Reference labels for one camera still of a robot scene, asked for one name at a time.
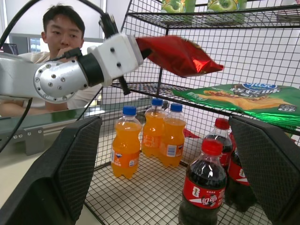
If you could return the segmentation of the man's hand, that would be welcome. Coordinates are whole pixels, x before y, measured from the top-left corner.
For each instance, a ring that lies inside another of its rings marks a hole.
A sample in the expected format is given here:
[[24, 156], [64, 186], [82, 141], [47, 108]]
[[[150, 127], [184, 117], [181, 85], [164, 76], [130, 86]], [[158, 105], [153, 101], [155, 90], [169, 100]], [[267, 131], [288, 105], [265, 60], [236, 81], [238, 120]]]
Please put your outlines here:
[[57, 54], [57, 58], [62, 57], [65, 54], [65, 52], [70, 51], [72, 49], [73, 49], [72, 47], [66, 47], [66, 48], [60, 49], [58, 54]]

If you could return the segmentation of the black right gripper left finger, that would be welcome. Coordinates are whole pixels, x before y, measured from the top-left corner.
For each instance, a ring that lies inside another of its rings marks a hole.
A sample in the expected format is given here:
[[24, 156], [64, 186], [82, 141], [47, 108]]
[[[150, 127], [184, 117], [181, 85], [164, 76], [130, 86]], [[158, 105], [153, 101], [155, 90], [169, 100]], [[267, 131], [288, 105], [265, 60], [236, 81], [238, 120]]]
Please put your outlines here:
[[102, 118], [76, 121], [36, 159], [0, 209], [2, 225], [74, 225], [98, 151]]

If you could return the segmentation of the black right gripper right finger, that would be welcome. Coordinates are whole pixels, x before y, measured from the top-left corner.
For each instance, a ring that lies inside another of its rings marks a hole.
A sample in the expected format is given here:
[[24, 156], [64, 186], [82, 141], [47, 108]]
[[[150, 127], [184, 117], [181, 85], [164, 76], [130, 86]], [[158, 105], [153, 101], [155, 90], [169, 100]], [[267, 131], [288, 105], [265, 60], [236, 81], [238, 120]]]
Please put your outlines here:
[[274, 225], [300, 223], [300, 148], [274, 125], [231, 116], [229, 124], [248, 182]]

